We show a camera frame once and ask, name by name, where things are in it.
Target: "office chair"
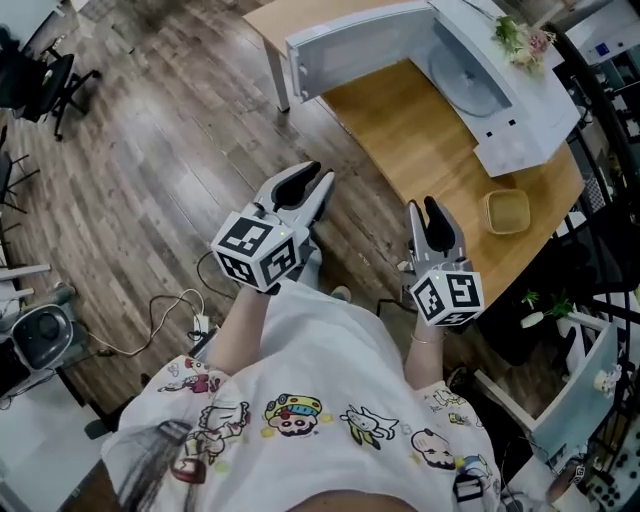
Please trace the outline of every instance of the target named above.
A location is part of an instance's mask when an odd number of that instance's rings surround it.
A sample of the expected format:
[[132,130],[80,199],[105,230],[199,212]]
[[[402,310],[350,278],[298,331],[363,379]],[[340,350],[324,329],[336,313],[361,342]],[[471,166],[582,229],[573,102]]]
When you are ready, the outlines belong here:
[[13,52],[0,58],[0,108],[11,108],[18,118],[37,122],[51,113],[56,118],[54,136],[62,140],[60,123],[68,105],[86,114],[73,94],[89,79],[100,78],[97,70],[84,76],[72,73],[73,55],[63,55],[51,64]]
[[[3,126],[2,131],[0,132],[0,150],[2,150],[2,147],[4,146],[4,143],[6,141],[7,141],[7,125]],[[27,153],[26,155],[22,155],[17,160],[11,160],[11,163],[18,164],[18,166],[20,167],[20,170],[22,171],[22,174],[25,174],[24,167],[22,167],[22,161],[25,160],[26,158],[29,158],[29,156],[30,155]]]
[[15,204],[12,204],[7,201],[7,194],[9,194],[10,196],[13,196],[15,201],[15,198],[18,196],[18,194],[16,194],[12,190],[13,187],[18,185],[19,183],[22,183],[25,180],[28,180],[34,174],[38,174],[40,172],[40,169],[36,169],[35,171],[30,172],[29,174],[25,174],[22,178],[13,182],[11,185],[9,185],[9,180],[11,179],[11,171],[13,170],[14,163],[15,162],[11,160],[9,153],[7,153],[6,151],[3,151],[0,154],[0,204],[6,204],[9,208],[26,214],[27,212],[25,210],[23,210],[22,208],[18,208],[18,206],[16,206]]

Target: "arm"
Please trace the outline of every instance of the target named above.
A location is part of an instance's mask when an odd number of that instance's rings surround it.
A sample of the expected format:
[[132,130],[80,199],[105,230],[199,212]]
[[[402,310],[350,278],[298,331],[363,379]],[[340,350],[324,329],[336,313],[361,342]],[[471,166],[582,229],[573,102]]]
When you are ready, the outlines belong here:
[[216,336],[207,363],[233,375],[258,361],[270,295],[243,287]]
[[418,315],[413,342],[404,363],[404,377],[413,389],[426,388],[442,380],[444,336],[444,329],[428,327]]

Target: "wooden desk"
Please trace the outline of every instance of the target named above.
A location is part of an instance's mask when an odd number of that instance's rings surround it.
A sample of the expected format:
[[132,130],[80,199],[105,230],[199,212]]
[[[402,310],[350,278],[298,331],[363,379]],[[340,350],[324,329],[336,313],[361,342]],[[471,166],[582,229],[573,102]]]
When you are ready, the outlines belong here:
[[[275,50],[279,65],[277,52],[285,53],[289,34],[390,3],[395,2],[276,0],[245,19],[263,36],[271,48],[267,52]],[[582,191],[583,180],[566,143],[543,166],[489,178],[473,153],[476,141],[465,124],[409,61],[342,85],[323,98],[405,203],[415,199],[422,204],[432,195],[453,214],[464,231],[468,256],[482,275],[487,306],[540,251]],[[513,187],[529,196],[531,227],[511,236],[486,232],[480,225],[480,199],[491,190]]]

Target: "shoe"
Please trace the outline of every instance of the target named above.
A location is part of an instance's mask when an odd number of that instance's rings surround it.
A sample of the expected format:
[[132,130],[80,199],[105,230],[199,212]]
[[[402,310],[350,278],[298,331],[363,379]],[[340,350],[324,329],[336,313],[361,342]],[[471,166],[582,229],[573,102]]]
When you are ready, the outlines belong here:
[[331,297],[351,304],[351,290],[346,286],[338,286],[331,292]]
[[453,391],[454,388],[468,386],[473,381],[473,374],[466,366],[458,366],[453,369],[446,380],[447,387]]

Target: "chair leg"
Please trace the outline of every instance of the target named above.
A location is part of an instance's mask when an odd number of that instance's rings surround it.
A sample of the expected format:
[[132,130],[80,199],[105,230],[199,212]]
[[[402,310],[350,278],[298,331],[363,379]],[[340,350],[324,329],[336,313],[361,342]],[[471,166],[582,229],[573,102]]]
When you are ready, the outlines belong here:
[[2,204],[7,205],[9,208],[12,208],[13,210],[16,210],[17,212],[24,213],[25,215],[27,214],[27,212],[24,211],[22,208],[18,208],[17,206],[13,206],[11,203],[5,202],[5,203],[2,203]]
[[71,95],[80,89],[80,87],[82,87],[89,78],[100,78],[100,76],[100,72],[94,69],[93,71],[89,71],[89,73],[83,77],[80,77],[77,82],[74,82],[73,85],[67,87],[67,93],[69,95],[68,98],[71,98]]
[[18,181],[16,181],[16,182],[12,183],[11,185],[9,185],[7,187],[7,190],[9,192],[11,192],[11,189],[13,187],[15,187],[18,183],[22,183],[23,181],[28,180],[29,178],[31,178],[31,176],[33,176],[34,174],[38,174],[39,172],[40,172],[40,169],[36,169],[35,171],[30,172],[29,174],[27,174],[27,175],[23,176],[22,178],[20,178]]
[[49,54],[56,60],[59,60],[62,58],[62,56],[53,48],[49,47],[45,50],[45,52],[49,52]]
[[62,140],[62,134],[60,133],[60,124],[62,123],[62,114],[64,114],[64,107],[65,107],[64,104],[61,104],[58,107],[59,110],[58,110],[58,113],[56,115],[56,126],[53,129],[53,135],[54,135],[54,137],[56,138],[56,140],[58,142],[60,142]]
[[22,226],[22,224],[20,224],[19,222],[16,222],[15,224],[11,224],[11,226],[2,230],[2,234],[4,235],[7,231],[11,231],[13,228],[17,228],[18,226]]
[[71,105],[73,108],[75,108],[78,112],[80,112],[83,116],[87,115],[87,109],[82,108],[80,105],[78,105],[75,101],[73,101],[72,99],[69,99],[69,105]]
[[18,158],[17,160],[13,160],[11,163],[12,163],[12,164],[17,164],[18,162],[22,162],[25,158],[29,158],[29,155],[21,156],[21,157],[20,157],[20,158]]

